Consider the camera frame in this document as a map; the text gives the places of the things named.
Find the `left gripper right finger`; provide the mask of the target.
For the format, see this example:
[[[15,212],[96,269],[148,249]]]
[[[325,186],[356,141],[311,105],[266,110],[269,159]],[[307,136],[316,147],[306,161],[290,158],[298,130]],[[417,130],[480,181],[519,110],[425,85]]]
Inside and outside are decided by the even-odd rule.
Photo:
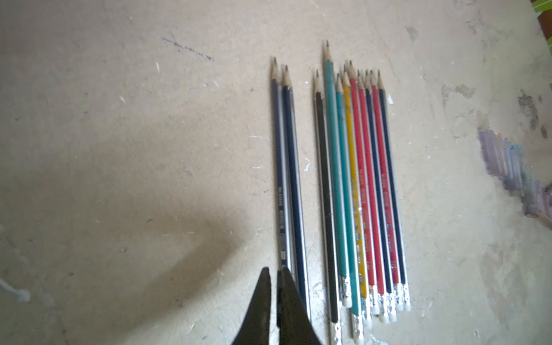
[[[321,344],[287,267],[279,272],[279,309],[280,344]]]

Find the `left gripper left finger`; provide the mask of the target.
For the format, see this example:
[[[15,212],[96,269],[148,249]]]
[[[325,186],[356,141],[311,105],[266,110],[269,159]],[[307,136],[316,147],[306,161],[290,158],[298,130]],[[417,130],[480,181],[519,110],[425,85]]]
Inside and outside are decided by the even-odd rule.
[[[263,267],[242,326],[232,344],[269,344],[271,299],[270,270]]]

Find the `black grey pencil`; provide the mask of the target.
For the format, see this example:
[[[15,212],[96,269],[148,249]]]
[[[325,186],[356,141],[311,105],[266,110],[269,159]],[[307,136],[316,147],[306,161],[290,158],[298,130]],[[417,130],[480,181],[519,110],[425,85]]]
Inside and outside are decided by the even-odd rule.
[[[319,155],[319,180],[322,202],[322,224],[324,232],[324,249],[326,253],[326,288],[329,318],[329,343],[342,343],[342,323],[340,314],[339,276],[334,233],[334,203],[331,190],[331,167],[329,155],[328,131],[326,128],[325,99],[322,80],[319,72],[314,75],[314,109],[316,134]]]

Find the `grey pencil pink cap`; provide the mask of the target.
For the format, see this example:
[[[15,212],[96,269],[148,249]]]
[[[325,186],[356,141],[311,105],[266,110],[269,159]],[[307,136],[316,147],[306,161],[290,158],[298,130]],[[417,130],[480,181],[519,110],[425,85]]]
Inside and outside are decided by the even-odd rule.
[[[296,252],[296,285],[302,298],[308,320],[311,319],[311,300],[308,284],[308,266],[306,257],[306,238],[303,222],[303,203],[300,185],[300,167],[298,163],[298,143],[296,112],[293,84],[289,67],[283,68],[283,105],[286,125],[288,164],[290,171],[291,206],[293,211],[293,234]]]

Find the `teal green pencil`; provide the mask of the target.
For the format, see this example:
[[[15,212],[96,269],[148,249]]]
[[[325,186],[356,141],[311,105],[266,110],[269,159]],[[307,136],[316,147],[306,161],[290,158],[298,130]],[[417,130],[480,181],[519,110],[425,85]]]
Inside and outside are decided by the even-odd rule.
[[[342,161],[342,180],[344,187],[344,207],[346,218],[347,253],[349,258],[349,274],[351,280],[352,333],[355,344],[363,344],[365,340],[362,321],[361,295],[359,285],[359,269],[354,226],[354,203],[352,193],[351,168],[349,158],[349,143],[346,130],[346,115],[344,103],[344,88],[340,73],[336,75],[336,107],[339,125],[339,147]]]

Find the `yellow pencil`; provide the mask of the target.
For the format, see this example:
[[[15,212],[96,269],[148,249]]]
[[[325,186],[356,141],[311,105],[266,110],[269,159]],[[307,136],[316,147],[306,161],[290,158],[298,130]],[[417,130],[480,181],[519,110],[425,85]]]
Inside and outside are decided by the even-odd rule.
[[[349,75],[346,65],[342,71],[342,86],[344,90],[344,103],[346,115],[346,130],[349,145],[349,166],[352,181],[352,198],[354,205],[354,228],[357,252],[357,267],[359,271],[359,292],[360,292],[360,318],[363,322],[364,330],[372,328],[372,318],[369,304],[369,284],[367,275],[367,259],[365,248],[364,222],[362,218],[362,196],[359,186],[359,172],[357,163],[356,137],[354,133],[354,117],[352,104],[352,86],[349,81]]]

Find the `purple transparent pencil cap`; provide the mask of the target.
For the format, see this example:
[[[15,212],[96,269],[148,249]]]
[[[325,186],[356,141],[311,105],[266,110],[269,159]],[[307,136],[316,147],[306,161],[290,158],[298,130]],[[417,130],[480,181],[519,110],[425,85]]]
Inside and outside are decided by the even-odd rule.
[[[483,161],[489,175],[500,177],[503,173],[500,167],[497,138],[493,131],[481,131],[478,133],[481,145]]]

